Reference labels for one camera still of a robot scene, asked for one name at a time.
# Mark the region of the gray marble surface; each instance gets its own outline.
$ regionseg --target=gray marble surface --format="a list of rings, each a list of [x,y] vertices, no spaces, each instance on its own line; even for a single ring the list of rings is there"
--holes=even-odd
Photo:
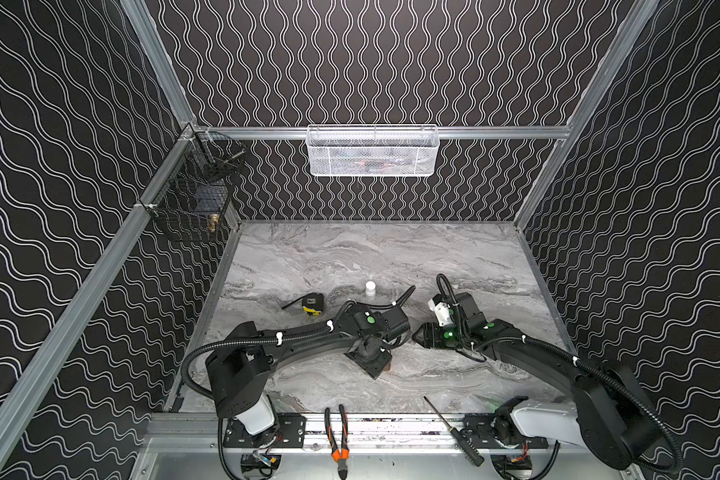
[[[314,322],[298,306],[280,310],[307,292],[326,294],[330,316],[346,299],[364,299],[368,280],[377,284],[376,303],[416,285],[404,307],[415,331],[434,320],[426,302],[437,293],[438,273],[457,292],[471,293],[487,317],[563,345],[514,228],[498,224],[246,224],[205,342],[248,320],[259,329]],[[204,361],[195,364],[194,377],[208,387]],[[339,403],[350,412],[428,412],[423,395],[445,412],[492,412],[513,396],[561,396],[508,364],[480,364],[413,341],[393,352],[392,368],[376,380],[332,355],[278,370],[266,391],[279,411],[296,412]],[[189,392],[181,411],[212,412],[213,405]]]

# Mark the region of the white bottle cap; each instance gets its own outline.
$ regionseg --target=white bottle cap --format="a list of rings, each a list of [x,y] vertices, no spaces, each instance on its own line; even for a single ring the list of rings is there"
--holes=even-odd
[[[376,296],[376,283],[366,282],[365,283],[365,296]]]

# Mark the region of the white wire basket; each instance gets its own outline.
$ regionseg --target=white wire basket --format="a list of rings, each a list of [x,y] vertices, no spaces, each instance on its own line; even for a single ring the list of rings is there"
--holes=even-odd
[[[429,177],[436,125],[309,125],[309,170],[317,177]]]

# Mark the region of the black wire basket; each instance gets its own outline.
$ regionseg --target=black wire basket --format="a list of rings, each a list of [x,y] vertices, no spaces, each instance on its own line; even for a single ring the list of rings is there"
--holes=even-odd
[[[197,147],[185,152],[163,185],[157,205],[148,209],[160,231],[176,242],[226,240],[230,232],[225,217],[232,196],[230,178],[244,158],[244,149],[224,157],[211,156]]]

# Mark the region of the pliers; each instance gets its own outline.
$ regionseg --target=pliers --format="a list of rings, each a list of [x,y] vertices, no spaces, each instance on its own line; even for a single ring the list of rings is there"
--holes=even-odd
[[[328,442],[331,444],[331,456],[338,464],[338,477],[341,480],[347,478],[347,458],[349,458],[349,447],[347,446],[347,431],[349,430],[347,422],[347,413],[344,405],[338,406],[338,412],[342,417],[342,449],[336,446],[336,437],[333,436],[331,428],[331,409],[326,408],[326,433],[328,434]]]

